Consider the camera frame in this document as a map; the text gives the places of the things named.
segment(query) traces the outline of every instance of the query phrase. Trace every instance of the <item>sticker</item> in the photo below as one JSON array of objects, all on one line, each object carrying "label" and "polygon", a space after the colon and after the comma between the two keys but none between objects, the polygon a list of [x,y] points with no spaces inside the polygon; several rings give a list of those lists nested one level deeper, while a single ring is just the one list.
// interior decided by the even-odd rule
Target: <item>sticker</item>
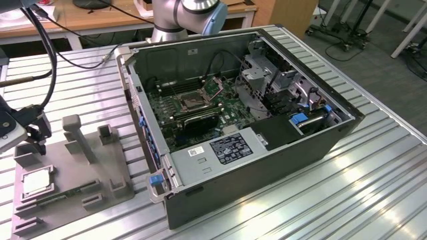
[{"label": "sticker", "polygon": [[195,54],[198,54],[198,52],[199,52],[198,48],[191,49],[191,50],[189,50],[189,55],[195,55]]},{"label": "sticker", "polygon": [[203,150],[202,146],[198,146],[197,148],[189,150],[190,157],[197,156],[198,154],[202,154],[205,152],[206,151]]},{"label": "sticker", "polygon": [[62,31],[65,31],[62,28],[49,28],[49,29],[46,29],[47,33],[62,32]]},{"label": "sticker", "polygon": [[210,143],[222,164],[230,164],[254,152],[241,133]]}]

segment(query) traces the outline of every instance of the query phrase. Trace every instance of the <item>gray carpet floor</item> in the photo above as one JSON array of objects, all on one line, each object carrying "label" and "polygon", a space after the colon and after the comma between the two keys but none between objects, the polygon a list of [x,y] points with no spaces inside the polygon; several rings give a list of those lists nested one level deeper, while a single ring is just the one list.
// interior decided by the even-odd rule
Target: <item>gray carpet floor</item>
[{"label": "gray carpet floor", "polygon": [[[330,9],[333,1],[321,0],[321,6]],[[347,1],[343,0],[335,14],[339,15],[342,13],[346,3]],[[362,2],[357,4],[349,19],[351,26],[363,5]],[[361,29],[366,30],[377,12],[378,10],[371,7],[363,19]],[[404,22],[385,14],[370,34],[371,42],[367,48],[353,60],[346,62],[337,61],[326,55],[326,48],[339,41],[337,38],[315,32],[313,36],[306,36],[303,41],[380,101],[427,135],[427,82],[409,70],[404,55],[397,59],[390,57],[408,35],[402,32],[405,27],[406,24]],[[420,42],[425,37],[426,34],[421,32],[414,42]],[[347,59],[359,51],[357,48],[351,49],[350,52],[343,52],[338,47],[333,47],[329,53],[337,59]],[[427,66],[427,56],[421,61]]]}]

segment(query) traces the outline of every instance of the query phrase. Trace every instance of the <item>white label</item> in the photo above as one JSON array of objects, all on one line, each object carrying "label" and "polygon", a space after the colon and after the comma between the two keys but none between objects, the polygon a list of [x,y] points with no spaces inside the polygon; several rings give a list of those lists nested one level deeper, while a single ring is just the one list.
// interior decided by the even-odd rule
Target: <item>white label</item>
[{"label": "white label", "polygon": [[199,52],[198,48],[191,49],[191,50],[189,50],[189,55],[195,55],[195,54],[198,54],[198,52]]},{"label": "white label", "polygon": [[189,150],[190,157],[197,156],[198,154],[202,154],[205,152],[206,151],[203,150],[202,146],[198,146],[197,148]]},{"label": "white label", "polygon": [[54,32],[61,32],[61,31],[63,31],[62,28],[49,28],[49,29],[46,29],[47,33],[54,33]]}]

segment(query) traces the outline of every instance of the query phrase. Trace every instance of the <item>barcode sticker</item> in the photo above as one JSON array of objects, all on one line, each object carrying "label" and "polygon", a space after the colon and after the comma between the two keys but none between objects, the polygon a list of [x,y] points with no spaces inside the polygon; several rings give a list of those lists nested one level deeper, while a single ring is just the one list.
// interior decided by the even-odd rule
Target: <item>barcode sticker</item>
[{"label": "barcode sticker", "polygon": [[198,146],[197,148],[189,150],[190,157],[197,156],[198,154],[202,154],[205,152],[206,151],[203,150],[202,146]]}]

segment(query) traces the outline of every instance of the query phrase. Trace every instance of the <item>power supply label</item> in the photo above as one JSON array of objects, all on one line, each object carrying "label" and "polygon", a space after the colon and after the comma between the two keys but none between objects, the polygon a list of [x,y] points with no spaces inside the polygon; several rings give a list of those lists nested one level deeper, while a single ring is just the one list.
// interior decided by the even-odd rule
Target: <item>power supply label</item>
[{"label": "power supply label", "polygon": [[254,152],[241,133],[210,143],[222,164],[230,164]]}]

